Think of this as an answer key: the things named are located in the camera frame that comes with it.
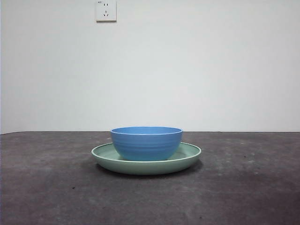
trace bowl rim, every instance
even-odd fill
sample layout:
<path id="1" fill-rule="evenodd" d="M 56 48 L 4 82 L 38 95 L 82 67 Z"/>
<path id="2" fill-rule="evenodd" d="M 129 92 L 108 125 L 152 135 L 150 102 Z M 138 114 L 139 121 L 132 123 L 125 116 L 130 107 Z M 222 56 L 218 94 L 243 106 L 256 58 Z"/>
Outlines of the bowl rim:
<path id="1" fill-rule="evenodd" d="M 126 163 L 139 163 L 139 164 L 144 164 L 144 163 L 171 163 L 171 162 L 177 162 L 177 161 L 182 161 L 182 160 L 187 160 L 187 159 L 190 159 L 190 158 L 194 158 L 194 157 L 197 157 L 199 156 L 201 153 L 202 153 L 202 149 L 199 148 L 198 146 L 196 145 L 193 145 L 193 144 L 190 144 L 190 143 L 186 143 L 186 142 L 180 142 L 180 144 L 186 144 L 186 145 L 190 145 L 190 146 L 193 146 L 195 147 L 198 152 L 192 156 L 188 156 L 188 157 L 184 157 L 184 158 L 177 158 L 177 159 L 170 159 L 170 160 L 158 160 L 158 161 L 133 161 L 133 160 L 121 160 L 121 159 L 111 159 L 111 158 L 106 158 L 106 157 L 103 157 L 103 156 L 99 156 L 97 155 L 94 150 L 96 150 L 97 148 L 101 148 L 105 145 L 113 145 L 113 143 L 106 143 L 106 144 L 101 144 L 99 146 L 96 146 L 94 147 L 92 150 L 91 150 L 91 154 L 96 157 L 96 158 L 99 158 L 99 159 L 104 159 L 104 160 L 108 160 L 108 161 L 113 161 L 113 162 L 126 162 Z"/>
<path id="2" fill-rule="evenodd" d="M 122 132 L 116 132 L 114 130 L 116 129 L 121 129 L 121 128 L 172 128 L 172 129 L 177 129 L 179 131 L 177 132 L 170 132 L 170 133 L 162 133 L 162 134 L 128 134 L 128 133 L 122 133 Z M 113 134 L 117 134 L 117 135 L 143 135 L 143 136 L 155 136 L 155 135 L 173 135 L 173 134 L 179 134 L 182 133 L 183 130 L 177 127 L 160 127 L 160 126 L 133 126 L 133 127 L 118 127 L 118 128 L 114 128 L 110 131 Z"/>

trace bowl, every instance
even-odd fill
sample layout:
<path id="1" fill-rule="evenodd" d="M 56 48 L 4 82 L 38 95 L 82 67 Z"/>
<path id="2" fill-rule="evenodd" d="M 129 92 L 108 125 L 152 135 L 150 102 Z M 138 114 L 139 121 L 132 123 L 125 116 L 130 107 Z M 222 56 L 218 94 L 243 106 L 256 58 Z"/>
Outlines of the bowl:
<path id="1" fill-rule="evenodd" d="M 117 152 L 127 160 L 168 159 L 178 148 L 182 129 L 174 127 L 120 127 L 111 130 Z"/>

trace mint green dish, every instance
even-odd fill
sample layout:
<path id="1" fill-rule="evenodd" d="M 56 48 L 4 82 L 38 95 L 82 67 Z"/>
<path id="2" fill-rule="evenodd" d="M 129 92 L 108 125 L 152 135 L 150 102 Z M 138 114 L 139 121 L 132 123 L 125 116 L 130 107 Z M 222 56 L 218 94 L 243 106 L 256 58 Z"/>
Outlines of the mint green dish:
<path id="1" fill-rule="evenodd" d="M 134 175 L 155 175 L 173 173 L 194 164 L 201 149 L 195 145 L 181 142 L 175 153 L 163 161 L 129 161 L 122 158 L 113 143 L 97 146 L 91 151 L 97 163 L 107 170 Z"/>

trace outlet faceplate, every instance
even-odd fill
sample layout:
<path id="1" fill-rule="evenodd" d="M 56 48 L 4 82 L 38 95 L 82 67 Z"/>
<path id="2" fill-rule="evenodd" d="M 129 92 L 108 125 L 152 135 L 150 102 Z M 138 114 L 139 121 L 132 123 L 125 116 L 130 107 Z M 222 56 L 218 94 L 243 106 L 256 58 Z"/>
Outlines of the outlet faceplate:
<path id="1" fill-rule="evenodd" d="M 96 2 L 96 21 L 117 21 L 117 0 L 98 0 Z"/>

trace ribbed bowl exterior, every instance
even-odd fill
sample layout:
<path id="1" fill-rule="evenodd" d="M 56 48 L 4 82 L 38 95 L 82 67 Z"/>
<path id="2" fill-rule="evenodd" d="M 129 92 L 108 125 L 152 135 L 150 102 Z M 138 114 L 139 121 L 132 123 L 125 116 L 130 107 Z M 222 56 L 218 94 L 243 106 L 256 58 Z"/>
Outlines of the ribbed bowl exterior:
<path id="1" fill-rule="evenodd" d="M 111 132 L 117 152 L 127 160 L 159 161 L 168 159 L 178 148 L 182 131 L 174 134 L 135 135 Z"/>

